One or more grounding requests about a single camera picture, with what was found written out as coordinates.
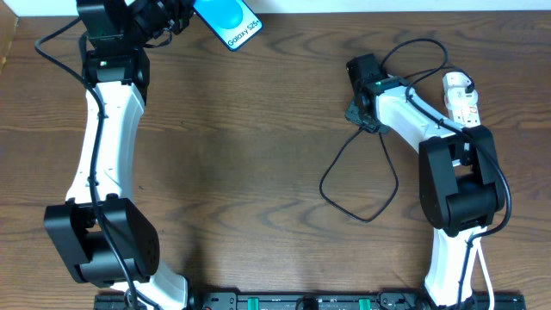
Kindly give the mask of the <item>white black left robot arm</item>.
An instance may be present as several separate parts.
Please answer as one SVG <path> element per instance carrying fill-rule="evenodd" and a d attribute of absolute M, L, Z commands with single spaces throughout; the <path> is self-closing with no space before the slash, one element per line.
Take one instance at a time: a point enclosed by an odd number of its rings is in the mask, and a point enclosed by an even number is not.
<path fill-rule="evenodd" d="M 160 257 L 158 233 L 133 202 L 133 156 L 150 82 L 147 50 L 188 25 L 181 0 L 80 1 L 78 45 L 87 122 L 65 201 L 46 208 L 44 225 L 75 282 L 122 292 L 113 309 L 186 309 L 187 280 Z"/>

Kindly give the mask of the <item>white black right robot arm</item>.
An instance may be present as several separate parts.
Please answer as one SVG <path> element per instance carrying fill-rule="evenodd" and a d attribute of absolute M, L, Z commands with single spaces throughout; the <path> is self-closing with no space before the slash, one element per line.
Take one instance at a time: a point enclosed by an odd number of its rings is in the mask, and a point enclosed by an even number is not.
<path fill-rule="evenodd" d="M 478 94 L 460 71 L 443 78 L 446 95 L 459 103 L 441 114 L 420 98 L 413 84 L 388 74 L 373 54 L 353 58 L 346 71 L 354 92 L 345 117 L 368 133 L 397 133 L 418 155 L 419 200 L 433 228 L 430 268 L 424 279 L 429 305 L 466 307 L 481 240 L 494 234 L 499 211 L 511 209 L 511 194 L 498 165 L 492 133 L 478 119 Z"/>

